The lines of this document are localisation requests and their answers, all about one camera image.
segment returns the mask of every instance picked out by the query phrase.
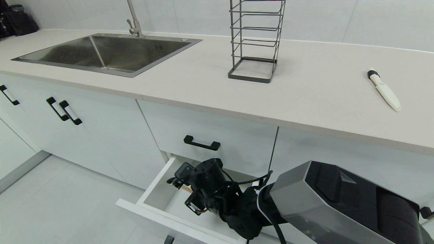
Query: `stainless steel sink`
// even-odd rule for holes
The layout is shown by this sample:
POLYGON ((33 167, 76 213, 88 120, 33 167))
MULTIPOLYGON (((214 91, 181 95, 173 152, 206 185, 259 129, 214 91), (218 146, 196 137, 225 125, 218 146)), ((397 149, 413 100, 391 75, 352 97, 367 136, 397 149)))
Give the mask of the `stainless steel sink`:
POLYGON ((12 60, 134 77, 200 41, 99 33, 12 60))

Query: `tiled floor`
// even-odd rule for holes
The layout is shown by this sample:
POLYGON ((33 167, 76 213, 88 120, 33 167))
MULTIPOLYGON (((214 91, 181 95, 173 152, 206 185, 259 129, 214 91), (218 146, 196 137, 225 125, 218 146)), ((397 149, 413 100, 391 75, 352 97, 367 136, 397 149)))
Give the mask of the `tiled floor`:
POLYGON ((50 156, 0 194, 1 244, 162 244, 115 205, 143 190, 50 156))

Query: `kitchen countertop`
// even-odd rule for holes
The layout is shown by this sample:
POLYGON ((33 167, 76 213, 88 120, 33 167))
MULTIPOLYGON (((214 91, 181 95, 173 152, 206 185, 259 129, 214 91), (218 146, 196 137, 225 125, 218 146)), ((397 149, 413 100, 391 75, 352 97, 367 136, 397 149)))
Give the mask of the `kitchen countertop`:
POLYGON ((282 40, 270 84, 229 79, 230 38, 203 39, 135 78, 11 61, 95 30, 41 30, 0 42, 0 73, 434 155, 434 53, 282 40), (393 111, 374 67, 401 101, 393 111))

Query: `black wire rack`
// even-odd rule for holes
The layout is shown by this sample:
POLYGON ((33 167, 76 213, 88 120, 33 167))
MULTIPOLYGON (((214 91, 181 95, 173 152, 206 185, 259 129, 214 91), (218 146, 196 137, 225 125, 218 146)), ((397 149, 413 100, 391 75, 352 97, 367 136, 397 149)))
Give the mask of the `black wire rack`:
POLYGON ((270 83, 274 74, 274 70, 277 66, 277 56, 279 54, 280 37, 282 33, 283 15, 285 13, 286 0, 230 0, 230 29, 231 29, 231 43, 232 43, 232 69, 228 73, 228 77, 231 79, 240 79, 253 82, 270 83), (252 11, 248 2, 280 2, 279 7, 275 11, 252 11), (244 26, 243 18, 254 18, 255 16, 268 16, 270 18, 278 18, 278 22, 274 26, 244 26), (275 32, 275 38, 244 38, 243 30, 258 32, 275 32), (270 49, 274 49, 272 58, 252 57, 243 55, 243 46, 260 46, 270 49), (243 61, 256 61, 268 63, 270 67, 269 77, 255 77, 235 74, 237 68, 243 61))

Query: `white knife handle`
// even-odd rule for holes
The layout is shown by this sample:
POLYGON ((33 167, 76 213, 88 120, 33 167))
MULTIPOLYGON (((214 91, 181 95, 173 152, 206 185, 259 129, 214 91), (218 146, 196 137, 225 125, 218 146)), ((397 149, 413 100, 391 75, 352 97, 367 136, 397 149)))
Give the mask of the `white knife handle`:
POLYGON ((393 93, 392 89, 386 84, 384 84, 375 69, 370 68, 368 71, 368 76, 370 80, 375 84, 378 92, 384 98, 384 100, 393 108, 393 110, 399 112, 401 110, 401 103, 398 97, 393 93))

